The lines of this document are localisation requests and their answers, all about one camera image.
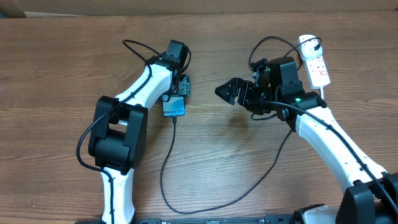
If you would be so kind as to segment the Samsung Galaxy smartphone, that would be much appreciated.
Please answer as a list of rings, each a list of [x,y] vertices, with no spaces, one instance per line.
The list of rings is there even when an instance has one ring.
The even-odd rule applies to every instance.
[[[184,116],[184,97],[162,95],[162,109],[165,117]]]

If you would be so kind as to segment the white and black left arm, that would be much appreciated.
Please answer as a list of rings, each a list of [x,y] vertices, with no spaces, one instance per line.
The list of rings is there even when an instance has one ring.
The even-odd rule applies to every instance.
[[[185,115],[190,79],[184,72],[190,56],[188,46],[171,40],[164,53],[144,61],[142,75],[127,90],[98,100],[88,153],[103,178],[104,212],[99,223],[133,223],[133,177],[146,148],[149,110],[161,100],[165,117]]]

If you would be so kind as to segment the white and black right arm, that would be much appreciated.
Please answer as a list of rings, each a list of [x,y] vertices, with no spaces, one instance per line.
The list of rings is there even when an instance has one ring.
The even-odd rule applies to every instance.
[[[397,174],[374,162],[345,133],[325,100],[306,92],[292,57],[250,64],[253,81],[232,78],[215,89],[231,105],[253,114],[274,111],[311,145],[338,181],[339,207],[310,205],[294,211],[290,223],[397,223]]]

